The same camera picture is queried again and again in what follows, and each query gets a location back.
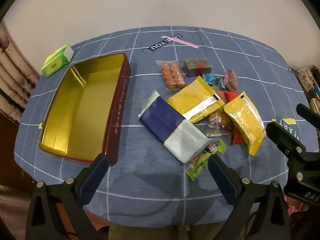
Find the beige patterned curtain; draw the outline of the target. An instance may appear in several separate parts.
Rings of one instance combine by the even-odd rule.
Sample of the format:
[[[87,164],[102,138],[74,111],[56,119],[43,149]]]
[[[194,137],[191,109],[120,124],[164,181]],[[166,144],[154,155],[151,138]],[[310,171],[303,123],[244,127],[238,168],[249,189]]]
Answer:
[[[19,52],[4,23],[0,61],[1,113],[19,124],[40,76]]]

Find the dark wooden cabinet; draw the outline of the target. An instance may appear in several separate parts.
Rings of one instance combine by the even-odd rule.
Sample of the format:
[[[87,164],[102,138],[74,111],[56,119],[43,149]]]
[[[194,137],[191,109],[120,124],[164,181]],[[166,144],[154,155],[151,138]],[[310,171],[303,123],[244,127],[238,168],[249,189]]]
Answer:
[[[15,161],[14,148],[18,126],[1,113],[0,120],[1,185],[31,194],[34,180]]]

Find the blue grey snack packet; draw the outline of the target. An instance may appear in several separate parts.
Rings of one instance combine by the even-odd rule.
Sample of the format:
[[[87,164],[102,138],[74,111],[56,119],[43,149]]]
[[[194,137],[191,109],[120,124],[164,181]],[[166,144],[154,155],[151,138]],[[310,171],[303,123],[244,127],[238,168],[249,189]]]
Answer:
[[[195,125],[152,91],[139,113],[140,122],[181,163],[189,160],[210,144],[210,139]]]

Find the clear bag orange snacks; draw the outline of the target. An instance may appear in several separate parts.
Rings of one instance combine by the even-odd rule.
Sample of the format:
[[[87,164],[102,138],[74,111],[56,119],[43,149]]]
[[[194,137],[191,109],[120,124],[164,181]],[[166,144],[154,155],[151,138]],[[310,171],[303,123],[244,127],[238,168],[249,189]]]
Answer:
[[[187,85],[178,60],[156,61],[156,64],[168,91],[179,90]]]

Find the small green snack packet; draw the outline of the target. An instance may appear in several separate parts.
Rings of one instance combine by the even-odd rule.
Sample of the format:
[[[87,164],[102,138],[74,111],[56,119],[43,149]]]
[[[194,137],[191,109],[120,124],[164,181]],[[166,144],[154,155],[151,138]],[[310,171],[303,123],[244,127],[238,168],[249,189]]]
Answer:
[[[207,166],[209,157],[217,153],[222,153],[225,149],[226,144],[222,140],[218,139],[211,141],[202,153],[192,157],[185,165],[184,170],[186,175],[191,180],[195,180]]]

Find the grey sesame block packet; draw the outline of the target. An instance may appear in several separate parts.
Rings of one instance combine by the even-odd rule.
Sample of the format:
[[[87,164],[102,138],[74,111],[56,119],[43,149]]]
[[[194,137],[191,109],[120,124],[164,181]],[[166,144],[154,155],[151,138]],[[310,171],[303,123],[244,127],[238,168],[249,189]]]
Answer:
[[[185,59],[183,71],[187,77],[209,74],[212,71],[212,65],[205,58]]]

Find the blue candy wrapper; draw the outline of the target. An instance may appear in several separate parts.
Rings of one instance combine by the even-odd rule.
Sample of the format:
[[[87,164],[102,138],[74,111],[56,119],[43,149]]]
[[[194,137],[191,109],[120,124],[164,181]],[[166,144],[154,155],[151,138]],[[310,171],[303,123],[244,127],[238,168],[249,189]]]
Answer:
[[[224,78],[214,74],[202,74],[202,78],[208,85],[220,89],[225,89],[225,81]]]

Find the yellow snack bag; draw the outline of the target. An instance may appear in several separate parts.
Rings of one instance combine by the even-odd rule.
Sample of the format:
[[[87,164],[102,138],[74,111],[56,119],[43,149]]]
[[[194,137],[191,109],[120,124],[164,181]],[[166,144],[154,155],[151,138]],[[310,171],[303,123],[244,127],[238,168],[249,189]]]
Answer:
[[[263,120],[250,98],[245,92],[223,106],[244,139],[248,153],[256,155],[266,136]]]
[[[192,124],[208,117],[225,104],[200,76],[168,98],[167,103]]]

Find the red gold toffee tin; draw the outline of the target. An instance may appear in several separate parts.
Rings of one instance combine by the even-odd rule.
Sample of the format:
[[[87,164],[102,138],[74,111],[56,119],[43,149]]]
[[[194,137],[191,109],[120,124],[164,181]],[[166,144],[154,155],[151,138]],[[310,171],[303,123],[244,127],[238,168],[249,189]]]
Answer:
[[[124,53],[72,65],[49,106],[40,149],[88,163],[102,153],[115,165],[130,76]]]

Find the red snack packet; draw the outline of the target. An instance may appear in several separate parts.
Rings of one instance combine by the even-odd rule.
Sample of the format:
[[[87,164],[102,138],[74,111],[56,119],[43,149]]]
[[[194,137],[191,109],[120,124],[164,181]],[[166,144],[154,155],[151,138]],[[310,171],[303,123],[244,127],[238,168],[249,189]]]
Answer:
[[[237,92],[230,92],[228,90],[225,90],[225,97],[227,99],[227,102],[232,101],[237,96],[239,96],[239,93]],[[242,144],[244,143],[244,139],[240,133],[240,131],[237,129],[235,124],[232,124],[232,144]]]

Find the green tissue pack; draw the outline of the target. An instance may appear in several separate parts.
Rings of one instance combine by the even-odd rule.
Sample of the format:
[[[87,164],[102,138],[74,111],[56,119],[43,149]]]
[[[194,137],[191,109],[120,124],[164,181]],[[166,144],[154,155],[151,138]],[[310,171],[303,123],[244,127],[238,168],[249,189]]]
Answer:
[[[74,50],[69,44],[65,44],[46,58],[41,68],[42,74],[47,77],[55,74],[61,68],[70,64],[73,55]]]

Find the brown cake pink packet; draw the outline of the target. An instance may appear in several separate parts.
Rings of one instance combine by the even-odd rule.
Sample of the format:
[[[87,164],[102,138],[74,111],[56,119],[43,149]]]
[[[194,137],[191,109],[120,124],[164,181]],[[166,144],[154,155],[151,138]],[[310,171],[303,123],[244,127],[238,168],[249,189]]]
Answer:
[[[236,92],[238,90],[238,76],[233,68],[226,70],[224,84],[225,87],[231,92]]]

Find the floral box on shelf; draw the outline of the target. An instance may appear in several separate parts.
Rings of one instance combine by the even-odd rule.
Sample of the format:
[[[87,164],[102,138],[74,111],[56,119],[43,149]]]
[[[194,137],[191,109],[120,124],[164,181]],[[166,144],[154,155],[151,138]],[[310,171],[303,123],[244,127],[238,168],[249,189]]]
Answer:
[[[312,72],[310,72],[309,70],[303,70],[303,71],[299,72],[298,79],[299,79],[300,83],[302,84],[303,88],[307,92],[314,90]]]

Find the clear bag twisted snacks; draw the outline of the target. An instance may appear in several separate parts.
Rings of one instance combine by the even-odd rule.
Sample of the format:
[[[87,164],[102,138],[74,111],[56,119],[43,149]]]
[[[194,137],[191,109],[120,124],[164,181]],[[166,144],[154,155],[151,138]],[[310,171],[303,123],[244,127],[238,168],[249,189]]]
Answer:
[[[215,110],[206,118],[206,128],[204,129],[207,137],[219,137],[231,135],[232,121],[225,113],[223,106]]]

